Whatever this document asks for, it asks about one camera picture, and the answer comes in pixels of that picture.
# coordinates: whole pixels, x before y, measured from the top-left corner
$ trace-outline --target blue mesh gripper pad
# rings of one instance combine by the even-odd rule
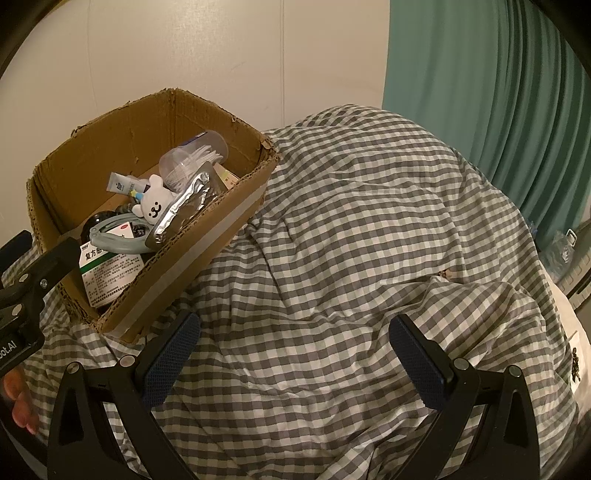
[[[445,378],[400,316],[390,322],[389,337],[425,406],[441,411],[447,400]]]
[[[200,334],[201,320],[192,313],[187,316],[145,374],[142,402],[146,408],[164,403],[183,365],[195,350]]]

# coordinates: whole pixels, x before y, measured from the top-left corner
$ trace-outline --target hand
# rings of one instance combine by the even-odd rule
[[[4,376],[4,391],[14,400],[12,419],[20,428],[35,435],[39,429],[39,415],[33,407],[31,391],[25,379],[25,372],[21,366],[13,368]]]

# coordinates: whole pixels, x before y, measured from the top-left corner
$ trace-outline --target teal curtain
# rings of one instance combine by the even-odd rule
[[[591,82],[529,0],[391,0],[384,109],[431,131],[538,226],[579,223]]]

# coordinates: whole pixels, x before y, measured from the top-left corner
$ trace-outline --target black clamp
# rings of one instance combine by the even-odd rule
[[[22,231],[0,249],[0,272],[24,255],[33,238]],[[39,328],[43,297],[78,268],[80,246],[68,238],[35,260],[13,285],[0,290],[0,378],[45,343]]]
[[[48,480],[138,480],[127,467],[103,403],[114,403],[142,464],[154,480],[195,480],[150,413],[164,402],[199,340],[200,321],[181,312],[136,357],[86,370],[73,362],[57,393],[47,448]]]
[[[451,360],[407,315],[390,322],[389,339],[424,404],[439,413],[395,480],[435,480],[453,454],[476,405],[485,410],[461,467],[447,480],[538,480],[540,453],[534,409],[521,369],[477,370]]]

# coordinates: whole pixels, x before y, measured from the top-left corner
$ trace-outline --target silver foil packet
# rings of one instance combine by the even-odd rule
[[[146,246],[159,250],[219,195],[228,191],[213,165],[205,162],[172,201],[148,235]]]

